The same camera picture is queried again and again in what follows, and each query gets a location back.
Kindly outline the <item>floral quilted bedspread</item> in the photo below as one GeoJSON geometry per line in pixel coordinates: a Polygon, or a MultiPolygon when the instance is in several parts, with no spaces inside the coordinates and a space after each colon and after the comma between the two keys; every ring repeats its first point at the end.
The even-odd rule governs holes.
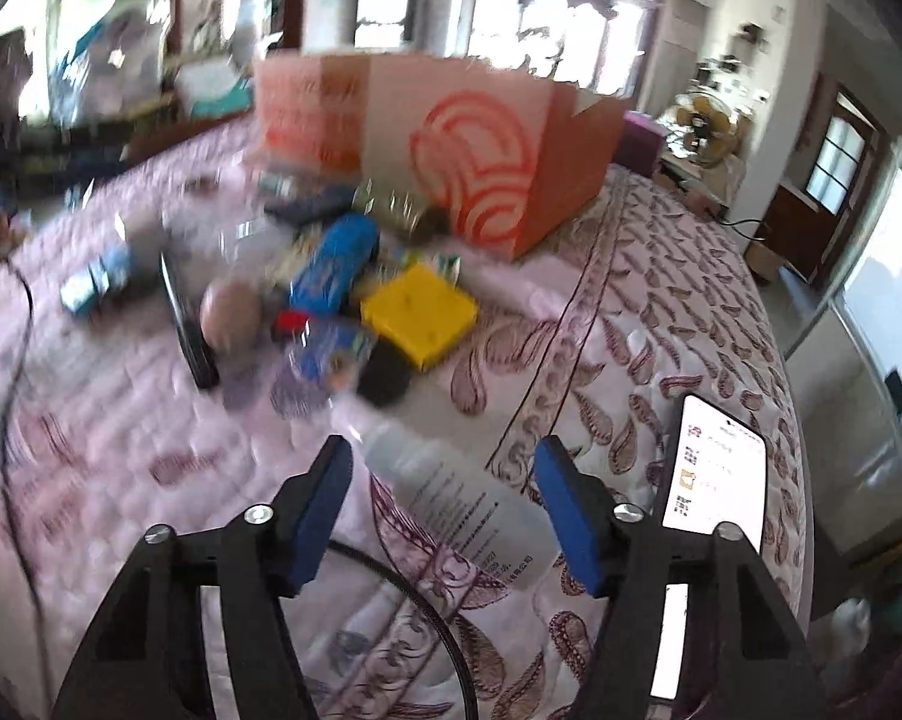
{"type": "MultiPolygon", "coordinates": [[[[223,525],[323,444],[323,423],[291,411],[277,351],[202,394],[163,299],[95,323],[59,299],[121,216],[160,216],[216,259],[220,234],[254,215],[253,143],[234,122],[126,172],[0,271],[0,691],[31,717],[145,528],[223,525]]],[[[677,401],[702,395],[768,442],[763,559],[789,606],[807,608],[801,427],[759,291],[718,227],[617,167],[534,254],[510,265],[465,252],[461,280],[476,328],[394,418],[524,494],[534,444],[554,434],[584,472],[645,505],[677,401]]]]}

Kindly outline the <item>small light blue box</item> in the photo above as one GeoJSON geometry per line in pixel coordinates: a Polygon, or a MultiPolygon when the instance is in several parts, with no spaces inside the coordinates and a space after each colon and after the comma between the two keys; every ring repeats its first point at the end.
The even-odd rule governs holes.
{"type": "Polygon", "coordinates": [[[104,252],[72,273],[59,289],[62,307],[71,316],[88,317],[126,291],[134,275],[131,250],[104,252]]]}

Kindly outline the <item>white screen smartphone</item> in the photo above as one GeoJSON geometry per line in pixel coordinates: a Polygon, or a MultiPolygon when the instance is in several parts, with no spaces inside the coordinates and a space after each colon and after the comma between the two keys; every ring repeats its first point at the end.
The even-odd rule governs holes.
{"type": "MultiPolygon", "coordinates": [[[[663,505],[663,527],[709,536],[719,523],[736,525],[752,546],[763,538],[766,444],[700,395],[680,398],[674,466],[663,505]]],[[[687,632],[687,582],[669,583],[651,697],[674,700],[687,632]]]]}

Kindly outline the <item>blue toy car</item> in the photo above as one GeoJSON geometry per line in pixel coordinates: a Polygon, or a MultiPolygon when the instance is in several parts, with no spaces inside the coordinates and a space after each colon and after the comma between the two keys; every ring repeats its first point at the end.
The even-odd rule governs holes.
{"type": "Polygon", "coordinates": [[[380,250],[380,228],[357,213],[337,218],[324,232],[288,290],[288,307],[308,316],[337,316],[360,277],[380,250]]]}

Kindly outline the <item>black marker pen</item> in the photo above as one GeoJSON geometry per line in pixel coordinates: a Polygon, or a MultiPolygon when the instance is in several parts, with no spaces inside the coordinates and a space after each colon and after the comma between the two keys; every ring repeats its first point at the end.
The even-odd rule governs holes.
{"type": "Polygon", "coordinates": [[[199,319],[184,289],[184,281],[179,278],[175,259],[168,249],[160,254],[160,277],[172,311],[179,349],[191,377],[199,390],[212,390],[220,383],[214,353],[204,340],[199,319]]]}

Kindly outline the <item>yellow square box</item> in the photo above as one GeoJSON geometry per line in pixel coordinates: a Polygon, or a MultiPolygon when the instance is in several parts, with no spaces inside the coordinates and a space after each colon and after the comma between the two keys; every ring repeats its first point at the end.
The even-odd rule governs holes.
{"type": "Polygon", "coordinates": [[[437,366],[471,332],[479,306],[428,266],[412,265],[360,302],[360,319],[419,371],[437,366]]]}

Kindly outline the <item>white spray bottle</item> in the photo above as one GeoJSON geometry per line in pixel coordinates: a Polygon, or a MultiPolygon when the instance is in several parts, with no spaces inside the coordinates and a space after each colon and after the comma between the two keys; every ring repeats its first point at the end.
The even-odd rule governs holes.
{"type": "Polygon", "coordinates": [[[547,512],[453,445],[394,421],[355,427],[352,436],[396,504],[488,577],[529,590],[554,564],[560,546],[547,512]]]}

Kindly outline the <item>brown red lighter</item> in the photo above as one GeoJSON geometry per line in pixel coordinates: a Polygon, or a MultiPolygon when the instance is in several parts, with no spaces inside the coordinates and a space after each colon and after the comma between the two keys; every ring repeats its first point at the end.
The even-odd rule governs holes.
{"type": "Polygon", "coordinates": [[[308,327],[308,316],[298,310],[280,310],[273,317],[270,336],[274,340],[286,340],[305,332],[308,327]]]}

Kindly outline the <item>black remote control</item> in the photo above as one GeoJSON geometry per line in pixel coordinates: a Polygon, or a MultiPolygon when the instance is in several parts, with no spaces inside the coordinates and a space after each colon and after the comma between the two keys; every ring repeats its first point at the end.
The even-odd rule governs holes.
{"type": "Polygon", "coordinates": [[[327,184],[313,192],[298,193],[295,199],[280,199],[264,205],[264,215],[288,227],[329,224],[352,211],[355,187],[327,184]]]}

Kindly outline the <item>black round cap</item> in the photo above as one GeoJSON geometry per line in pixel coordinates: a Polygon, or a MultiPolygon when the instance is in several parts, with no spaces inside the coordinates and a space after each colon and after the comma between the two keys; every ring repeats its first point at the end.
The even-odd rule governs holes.
{"type": "Polygon", "coordinates": [[[415,367],[391,341],[380,338],[357,380],[358,397],[376,408],[398,403],[409,390],[415,367]]]}

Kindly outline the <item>printed cardboard box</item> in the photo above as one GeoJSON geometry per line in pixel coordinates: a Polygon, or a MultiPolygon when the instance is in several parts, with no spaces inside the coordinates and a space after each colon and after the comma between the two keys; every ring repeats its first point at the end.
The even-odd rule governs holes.
{"type": "Polygon", "coordinates": [[[254,91],[268,158],[415,193],[506,260],[597,197],[627,114],[572,83],[426,54],[279,50],[257,62],[254,91]]]}

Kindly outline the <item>yellow standing fan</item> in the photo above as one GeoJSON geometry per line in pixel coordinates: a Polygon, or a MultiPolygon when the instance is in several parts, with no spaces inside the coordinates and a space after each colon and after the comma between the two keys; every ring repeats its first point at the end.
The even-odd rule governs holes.
{"type": "Polygon", "coordinates": [[[709,94],[693,94],[675,109],[680,145],[698,166],[718,166],[737,145],[736,125],[729,110],[709,94]]]}

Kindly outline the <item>olive green cylinder can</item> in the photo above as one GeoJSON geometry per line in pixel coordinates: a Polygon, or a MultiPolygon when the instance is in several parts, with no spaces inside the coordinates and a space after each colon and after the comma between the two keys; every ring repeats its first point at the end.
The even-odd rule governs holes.
{"type": "Polygon", "coordinates": [[[412,244],[426,244],[449,232],[448,213],[441,206],[433,205],[423,195],[398,190],[375,179],[358,185],[352,210],[371,216],[391,234],[412,244]]]}

